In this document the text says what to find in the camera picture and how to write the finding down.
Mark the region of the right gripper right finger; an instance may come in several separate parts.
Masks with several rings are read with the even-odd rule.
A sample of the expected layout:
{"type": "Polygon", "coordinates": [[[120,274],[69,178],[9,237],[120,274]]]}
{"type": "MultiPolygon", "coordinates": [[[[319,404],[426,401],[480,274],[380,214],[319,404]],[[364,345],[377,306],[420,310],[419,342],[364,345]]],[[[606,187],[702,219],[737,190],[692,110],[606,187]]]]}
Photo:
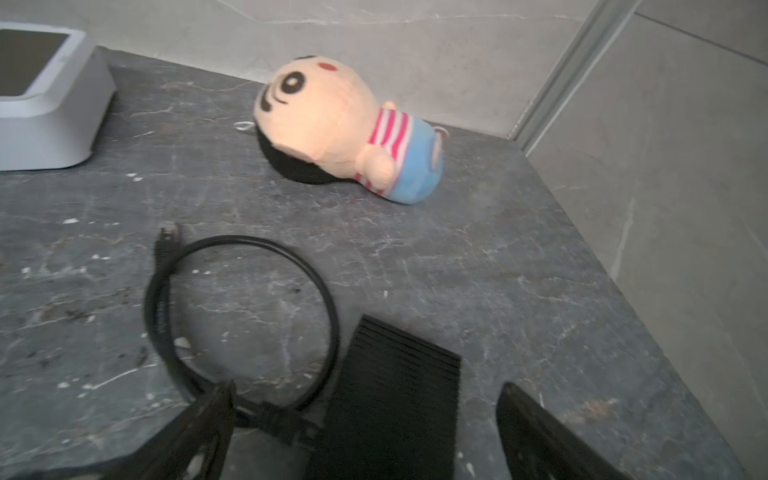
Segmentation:
{"type": "Polygon", "coordinates": [[[502,387],[496,423],[513,480],[628,479],[512,382],[502,387]]]}

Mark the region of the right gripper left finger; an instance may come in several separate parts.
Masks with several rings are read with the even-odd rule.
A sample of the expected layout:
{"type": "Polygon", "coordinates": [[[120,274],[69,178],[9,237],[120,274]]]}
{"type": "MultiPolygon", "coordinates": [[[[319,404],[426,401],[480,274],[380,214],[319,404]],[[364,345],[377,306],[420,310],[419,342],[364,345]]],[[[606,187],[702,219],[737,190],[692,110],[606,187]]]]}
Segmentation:
{"type": "Polygon", "coordinates": [[[135,452],[77,467],[18,474],[18,479],[218,479],[235,428],[235,385],[219,382],[135,452]]]}

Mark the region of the black ribbed network switch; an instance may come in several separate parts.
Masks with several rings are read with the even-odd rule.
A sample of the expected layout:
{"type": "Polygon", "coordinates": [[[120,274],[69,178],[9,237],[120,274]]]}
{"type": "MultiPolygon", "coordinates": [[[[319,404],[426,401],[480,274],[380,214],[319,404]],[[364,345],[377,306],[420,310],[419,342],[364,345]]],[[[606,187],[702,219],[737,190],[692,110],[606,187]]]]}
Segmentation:
{"type": "Polygon", "coordinates": [[[460,378],[459,355],[363,316],[306,478],[453,478],[460,378]]]}

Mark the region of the cartoon boy plush doll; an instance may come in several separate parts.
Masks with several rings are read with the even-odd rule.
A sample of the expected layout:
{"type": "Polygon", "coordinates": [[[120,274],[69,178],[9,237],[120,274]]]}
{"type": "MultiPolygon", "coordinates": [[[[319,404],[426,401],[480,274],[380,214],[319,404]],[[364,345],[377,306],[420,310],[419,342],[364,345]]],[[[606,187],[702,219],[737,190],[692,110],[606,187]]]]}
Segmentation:
{"type": "Polygon", "coordinates": [[[320,185],[355,181],[395,203],[417,204],[443,174],[442,127],[380,103],[350,67],[308,55],[280,67],[262,86],[254,130],[274,170],[283,177],[320,185]]]}

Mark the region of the white digital clock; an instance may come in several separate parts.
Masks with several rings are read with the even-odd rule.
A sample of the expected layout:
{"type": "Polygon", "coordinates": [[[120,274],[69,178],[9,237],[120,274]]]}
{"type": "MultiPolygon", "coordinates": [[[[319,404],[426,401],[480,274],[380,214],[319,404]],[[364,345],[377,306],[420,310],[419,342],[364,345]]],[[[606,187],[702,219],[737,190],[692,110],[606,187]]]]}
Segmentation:
{"type": "Polygon", "coordinates": [[[1,23],[1,170],[57,170],[92,155],[117,88],[83,31],[1,23]]]}

